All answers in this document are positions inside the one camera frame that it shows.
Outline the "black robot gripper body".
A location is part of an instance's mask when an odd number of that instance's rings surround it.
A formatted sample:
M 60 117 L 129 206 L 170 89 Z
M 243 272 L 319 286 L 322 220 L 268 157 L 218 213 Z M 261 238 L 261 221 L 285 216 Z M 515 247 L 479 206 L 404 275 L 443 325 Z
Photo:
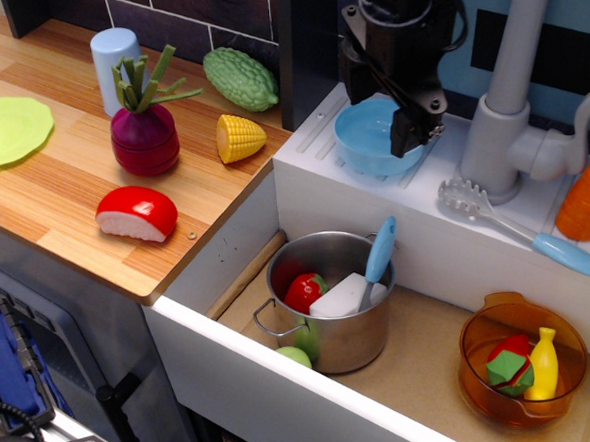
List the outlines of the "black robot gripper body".
M 358 0 L 342 10 L 341 64 L 367 63 L 399 107 L 443 114 L 438 68 L 467 38 L 463 0 Z

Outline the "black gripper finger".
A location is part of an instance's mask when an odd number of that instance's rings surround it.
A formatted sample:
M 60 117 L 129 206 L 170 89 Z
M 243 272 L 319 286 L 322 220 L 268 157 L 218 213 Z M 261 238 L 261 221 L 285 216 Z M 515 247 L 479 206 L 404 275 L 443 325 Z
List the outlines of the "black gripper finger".
M 391 154 L 403 158 L 414 148 L 440 136 L 444 131 L 442 117 L 442 114 L 430 114 L 415 105 L 396 110 L 391 124 Z
M 370 65 L 347 61 L 342 64 L 342 80 L 352 105 L 364 102 L 379 92 L 381 86 L 373 77 Z

